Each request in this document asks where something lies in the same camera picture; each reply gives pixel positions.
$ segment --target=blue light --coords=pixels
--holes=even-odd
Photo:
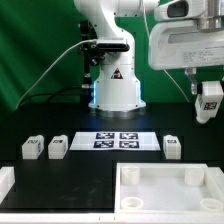
[[[93,85],[93,104],[96,104],[96,82]]]

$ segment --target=green wall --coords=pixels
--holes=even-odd
[[[0,0],[0,120],[15,109],[20,97],[61,53],[81,40],[78,23],[84,19],[73,0]],[[151,29],[155,24],[153,15],[147,16],[147,21]],[[143,18],[118,18],[117,23],[136,38],[136,76],[143,83],[144,100],[185,102],[164,72],[149,67]],[[184,71],[169,72],[194,100]],[[92,69],[92,74],[96,78],[98,69]],[[82,56],[73,51],[31,94],[51,93],[79,85],[82,76]],[[222,77],[222,67],[198,69],[199,81]]]

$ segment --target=black table surface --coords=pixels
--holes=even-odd
[[[91,115],[79,103],[27,104],[0,124],[0,165],[15,168],[16,183],[0,212],[113,212],[116,164],[205,163],[224,168],[224,111],[199,125],[195,108],[185,103],[153,103],[143,115],[129,119]],[[162,149],[165,135],[182,145],[181,160],[166,160],[161,151],[69,151],[63,160],[49,160],[47,146],[54,136],[77,131],[156,133]],[[45,150],[38,160],[22,159],[29,136],[43,135]]]

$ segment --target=white plastic part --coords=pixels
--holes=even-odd
[[[163,137],[163,150],[166,159],[181,159],[181,144],[176,136]]]
[[[168,7],[171,4],[177,3],[177,2],[183,2],[182,0],[174,0],[170,1],[167,4],[161,5],[158,8],[155,9],[155,19],[157,21],[165,21],[165,20],[176,20],[176,19],[190,19],[190,18],[197,18],[200,17],[207,8],[207,0],[185,0],[185,2],[188,3],[188,14],[184,17],[174,17],[170,18],[168,16]]]
[[[214,198],[205,198],[200,202],[201,211],[223,212],[224,205],[221,201]]]
[[[14,167],[2,167],[0,170],[0,204],[15,183]]]
[[[155,70],[223,65],[224,31],[199,32],[197,21],[157,24],[151,32],[149,65]]]
[[[200,187],[204,184],[205,171],[202,167],[186,168],[185,184],[191,187]]]
[[[157,0],[144,0],[147,12],[158,5]],[[130,49],[109,53],[100,64],[100,75],[94,83],[94,99],[89,107],[101,112],[129,112],[146,106],[141,100],[140,82],[135,76],[135,40],[118,27],[116,16],[143,14],[141,0],[74,0],[76,8],[91,22],[98,38],[123,38]]]
[[[121,208],[125,210],[136,210],[143,206],[143,201],[136,197],[127,197],[121,201]]]
[[[224,93],[219,81],[203,82],[202,85],[202,94],[198,95],[195,107],[197,121],[204,124],[216,116]]]
[[[140,168],[138,166],[124,166],[121,170],[121,182],[124,185],[137,185],[140,180]]]
[[[68,137],[55,136],[48,145],[49,159],[63,159],[68,150]]]
[[[44,137],[42,135],[31,136],[22,145],[23,159],[38,159],[44,150]]]
[[[137,166],[140,168],[140,181],[137,185],[124,185],[122,183],[122,168]],[[202,183],[199,175],[191,176],[192,180],[200,179],[200,183],[189,186],[185,183],[186,170],[199,168],[204,170]],[[219,169],[217,180],[215,168],[209,168],[205,164],[153,164],[153,163],[118,163],[116,175],[115,213],[117,214],[167,214],[175,217],[194,216],[194,221],[188,223],[223,223],[224,213],[220,213],[219,222],[208,221],[210,212],[200,211],[200,202],[205,198],[212,198],[224,203],[223,183],[224,174]],[[144,207],[131,210],[123,209],[121,202],[125,198],[134,197],[144,201]]]

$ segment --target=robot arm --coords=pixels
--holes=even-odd
[[[183,68],[193,76],[197,67],[223,65],[223,7],[223,0],[174,0],[158,7],[155,18],[165,22],[151,32],[150,66],[155,70]],[[198,94],[197,121],[203,124],[216,116],[224,94],[220,81],[200,86],[201,91],[197,91],[197,82],[192,83],[192,93]]]
[[[141,16],[142,2],[148,13],[158,5],[158,0],[74,0],[98,36],[92,47],[105,51],[100,75],[94,83],[94,99],[89,104],[93,113],[128,117],[145,107],[135,76],[134,38],[115,23],[115,17]]]

